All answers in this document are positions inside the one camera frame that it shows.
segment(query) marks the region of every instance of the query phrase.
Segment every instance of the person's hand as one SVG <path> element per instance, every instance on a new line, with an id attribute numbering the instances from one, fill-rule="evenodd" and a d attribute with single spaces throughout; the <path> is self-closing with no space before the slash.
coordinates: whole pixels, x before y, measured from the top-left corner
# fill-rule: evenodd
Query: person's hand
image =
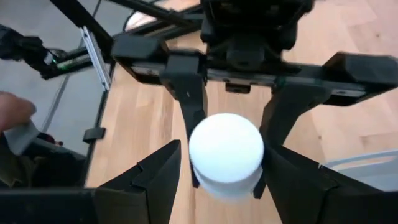
<path id="1" fill-rule="evenodd" d="M 0 133 L 29 122 L 36 108 L 28 100 L 0 91 Z"/>

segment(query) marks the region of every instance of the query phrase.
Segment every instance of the wooden table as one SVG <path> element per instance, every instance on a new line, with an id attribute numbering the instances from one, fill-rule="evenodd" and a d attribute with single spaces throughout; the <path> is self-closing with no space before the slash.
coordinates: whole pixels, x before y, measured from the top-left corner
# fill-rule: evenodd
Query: wooden table
<path id="1" fill-rule="evenodd" d="M 198 0 L 169 0 L 164 7 L 184 9 Z M 323 64 L 339 50 L 398 57 L 398 32 L 393 0 L 317 1 L 299 22 L 297 43 L 284 58 Z M 148 21 L 134 16 L 132 26 Z M 205 50 L 198 33 L 168 42 L 169 47 Z M 267 88 L 252 87 L 250 95 L 226 93 L 223 83 L 209 82 L 208 114 L 240 114 L 259 126 Z M 261 200 L 248 198 L 224 204 L 191 185 L 187 137 L 178 102 L 165 88 L 143 85 L 117 67 L 104 111 L 106 136 L 96 144 L 86 186 L 97 187 L 148 156 L 172 139 L 182 140 L 180 182 L 170 223 L 280 223 L 269 191 Z M 285 145 L 316 161 L 329 161 L 398 147 L 398 91 L 393 90 L 347 108 L 319 106 L 297 121 Z"/>

